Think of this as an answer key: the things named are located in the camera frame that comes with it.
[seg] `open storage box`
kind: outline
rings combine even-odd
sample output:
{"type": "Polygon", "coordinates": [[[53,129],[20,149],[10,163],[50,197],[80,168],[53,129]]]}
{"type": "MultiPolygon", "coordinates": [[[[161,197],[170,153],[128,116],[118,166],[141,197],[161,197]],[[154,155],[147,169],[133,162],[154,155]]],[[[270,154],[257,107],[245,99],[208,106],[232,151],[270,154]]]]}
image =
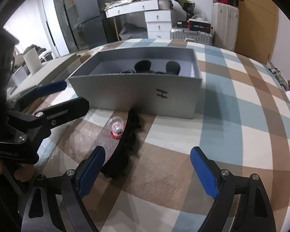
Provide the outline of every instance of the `open storage box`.
{"type": "Polygon", "coordinates": [[[93,108],[193,118],[201,87],[194,51],[179,47],[134,47],[98,52],[70,76],[78,96],[93,108]],[[168,61],[179,63],[179,75],[120,73],[149,60],[151,71],[166,72],[168,61]]]}

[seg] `suitcase handle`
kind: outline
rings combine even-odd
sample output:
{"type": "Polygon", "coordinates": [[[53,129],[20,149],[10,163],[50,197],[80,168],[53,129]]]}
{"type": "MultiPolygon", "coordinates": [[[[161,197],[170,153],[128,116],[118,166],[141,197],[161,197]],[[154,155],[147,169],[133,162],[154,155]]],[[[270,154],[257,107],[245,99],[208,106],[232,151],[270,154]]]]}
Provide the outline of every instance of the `suitcase handle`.
{"type": "Polygon", "coordinates": [[[186,38],[184,41],[185,41],[185,42],[196,43],[196,41],[195,41],[194,39],[191,39],[191,38],[186,38]]]}

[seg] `wooden door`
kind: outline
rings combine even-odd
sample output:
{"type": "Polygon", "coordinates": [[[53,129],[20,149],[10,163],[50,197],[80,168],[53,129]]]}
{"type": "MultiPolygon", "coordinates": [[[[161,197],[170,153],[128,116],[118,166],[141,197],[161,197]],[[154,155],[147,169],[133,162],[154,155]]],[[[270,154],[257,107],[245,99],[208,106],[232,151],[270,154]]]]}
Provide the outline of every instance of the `wooden door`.
{"type": "Polygon", "coordinates": [[[276,41],[278,7],[272,0],[244,0],[238,9],[235,52],[266,64],[276,41]]]}

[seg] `checkered tablecloth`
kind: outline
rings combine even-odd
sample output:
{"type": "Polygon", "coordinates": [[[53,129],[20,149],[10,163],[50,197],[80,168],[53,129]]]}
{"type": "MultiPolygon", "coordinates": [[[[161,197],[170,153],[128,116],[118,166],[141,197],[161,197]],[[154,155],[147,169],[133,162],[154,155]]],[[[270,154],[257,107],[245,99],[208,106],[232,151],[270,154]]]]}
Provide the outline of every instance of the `checkered tablecloth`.
{"type": "MultiPolygon", "coordinates": [[[[260,63],[212,46],[180,40],[131,39],[91,50],[135,46],[194,49],[203,79],[193,119],[140,114],[143,129],[130,154],[126,175],[99,174],[83,202],[100,231],[197,231],[213,199],[191,166],[189,153],[200,146],[209,159],[234,175],[260,175],[271,200],[277,231],[290,228],[290,103],[273,75],[260,63]]],[[[71,85],[44,102],[77,97],[71,85]]],[[[82,119],[53,129],[38,153],[38,173],[57,176],[76,168],[96,145],[107,159],[117,142],[106,123],[127,113],[91,109],[82,119]]],[[[225,231],[239,198],[234,198],[225,231]]],[[[64,203],[60,210],[64,220],[64,203]]]]}

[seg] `drawer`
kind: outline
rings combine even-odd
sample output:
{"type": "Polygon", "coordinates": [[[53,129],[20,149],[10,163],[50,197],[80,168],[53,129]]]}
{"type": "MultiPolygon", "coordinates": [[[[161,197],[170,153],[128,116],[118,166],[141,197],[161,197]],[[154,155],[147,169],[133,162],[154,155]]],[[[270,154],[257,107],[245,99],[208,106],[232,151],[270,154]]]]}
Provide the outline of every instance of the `drawer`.
{"type": "Polygon", "coordinates": [[[148,32],[151,39],[170,39],[170,32],[148,32]]]}
{"type": "Polygon", "coordinates": [[[155,10],[145,12],[146,22],[172,21],[170,10],[155,10]]]}
{"type": "Polygon", "coordinates": [[[128,4],[121,5],[115,8],[107,9],[105,11],[105,14],[107,18],[110,18],[114,16],[127,14],[127,13],[153,10],[153,9],[159,9],[158,0],[148,0],[148,1],[128,3],[128,4]]]}
{"type": "Polygon", "coordinates": [[[148,32],[170,32],[172,29],[171,22],[147,22],[148,32]]]}

